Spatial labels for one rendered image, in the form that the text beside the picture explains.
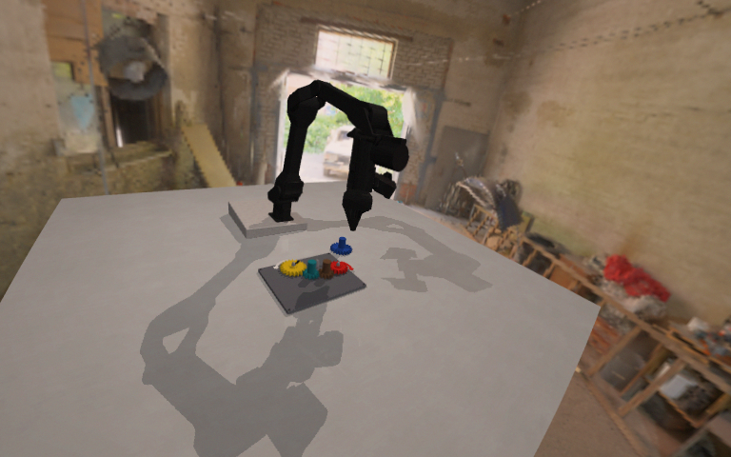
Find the teal gear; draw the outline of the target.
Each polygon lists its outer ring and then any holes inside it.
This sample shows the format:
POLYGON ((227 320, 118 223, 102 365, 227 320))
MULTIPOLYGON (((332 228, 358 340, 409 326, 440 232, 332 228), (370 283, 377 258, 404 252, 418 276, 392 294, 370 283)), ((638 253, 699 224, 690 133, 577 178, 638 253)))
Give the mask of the teal gear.
POLYGON ((309 260, 307 269, 303 270, 303 276, 305 276, 305 278, 308 278, 308 280, 310 280, 310 278, 312 278, 313 280, 314 280, 314 278, 318 279, 319 271, 316 271, 315 268, 316 268, 316 261, 309 260))

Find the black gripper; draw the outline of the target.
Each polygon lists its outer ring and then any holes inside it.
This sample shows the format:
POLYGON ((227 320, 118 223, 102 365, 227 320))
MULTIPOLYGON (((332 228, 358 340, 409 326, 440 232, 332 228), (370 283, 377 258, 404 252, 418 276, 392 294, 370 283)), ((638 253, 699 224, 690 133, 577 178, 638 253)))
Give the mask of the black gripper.
POLYGON ((374 170, 375 164, 360 163, 350 159, 342 206, 352 231, 356 230, 362 214, 371 210, 372 195, 366 191, 366 188, 374 170))

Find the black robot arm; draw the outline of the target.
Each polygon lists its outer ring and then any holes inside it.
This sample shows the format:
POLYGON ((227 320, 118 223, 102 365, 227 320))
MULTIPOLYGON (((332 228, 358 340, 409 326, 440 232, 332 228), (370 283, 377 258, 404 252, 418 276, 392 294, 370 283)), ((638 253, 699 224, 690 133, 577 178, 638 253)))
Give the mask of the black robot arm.
MULTIPOLYGON (((326 106, 326 102, 347 114, 347 120, 355 126, 346 134, 353 138, 351 160, 375 164, 396 172, 405 169, 409 158, 406 139, 393 136, 385 107, 360 101, 331 83, 314 80, 293 91, 287 98, 290 130, 284 167, 277 176, 274 187, 267 193, 267 200, 273 203, 273 212, 268 215, 277 223, 294 220, 290 216, 291 202, 298 202, 303 193, 304 182, 299 176, 299 170, 307 130, 315 121, 318 110, 326 106)), ((381 174, 375 168, 366 191, 375 190, 390 199, 396 188, 397 184, 392 180, 391 172, 381 174)))

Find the yellow gear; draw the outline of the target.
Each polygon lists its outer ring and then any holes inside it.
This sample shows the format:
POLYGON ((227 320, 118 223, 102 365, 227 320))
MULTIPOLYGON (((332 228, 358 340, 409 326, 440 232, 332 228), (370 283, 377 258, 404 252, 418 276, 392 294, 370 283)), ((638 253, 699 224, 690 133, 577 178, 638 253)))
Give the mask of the yellow gear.
POLYGON ((306 264, 304 264, 304 262, 301 263, 301 261, 297 261, 297 260, 296 261, 285 260, 283 262, 283 264, 281 264, 281 266, 280 266, 280 270, 283 272, 283 274, 286 273, 286 275, 289 275, 289 276, 291 276, 291 275, 299 276, 299 274, 303 275, 303 270, 305 270, 305 269, 306 269, 306 264), (293 262, 295 263, 295 266, 291 265, 293 262))

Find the red gear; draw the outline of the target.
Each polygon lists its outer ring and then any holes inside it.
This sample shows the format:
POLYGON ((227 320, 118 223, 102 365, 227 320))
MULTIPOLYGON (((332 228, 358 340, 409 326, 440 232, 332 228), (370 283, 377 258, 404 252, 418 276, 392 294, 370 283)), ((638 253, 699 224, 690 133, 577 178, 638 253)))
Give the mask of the red gear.
POLYGON ((339 275, 339 273, 340 274, 343 274, 343 273, 346 274, 347 269, 348 269, 347 265, 345 265, 345 263, 340 262, 340 266, 337 267, 336 266, 337 262, 335 262, 335 261, 333 261, 333 263, 331 262, 330 268, 331 268, 331 270, 333 270, 333 273, 334 274, 337 273, 337 275, 339 275))

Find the blue gear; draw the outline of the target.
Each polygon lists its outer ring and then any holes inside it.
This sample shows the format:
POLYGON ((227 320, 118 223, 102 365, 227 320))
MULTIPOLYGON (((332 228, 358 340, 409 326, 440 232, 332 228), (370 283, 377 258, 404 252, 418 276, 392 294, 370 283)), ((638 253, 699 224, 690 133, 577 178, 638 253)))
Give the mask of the blue gear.
POLYGON ((352 248, 346 244, 346 238, 340 237, 339 243, 334 243, 330 246, 330 250, 333 251, 333 253, 339 254, 339 255, 347 255, 352 252, 352 248))

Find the brown gear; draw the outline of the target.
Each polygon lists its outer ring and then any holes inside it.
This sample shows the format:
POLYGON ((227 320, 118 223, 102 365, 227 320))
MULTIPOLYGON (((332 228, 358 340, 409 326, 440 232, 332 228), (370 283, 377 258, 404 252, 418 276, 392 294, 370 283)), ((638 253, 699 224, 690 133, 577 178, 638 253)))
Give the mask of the brown gear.
POLYGON ((332 278, 334 276, 333 270, 330 268, 331 261, 328 259, 323 260, 323 266, 322 269, 319 268, 319 276, 320 278, 324 278, 329 280, 329 278, 332 278))

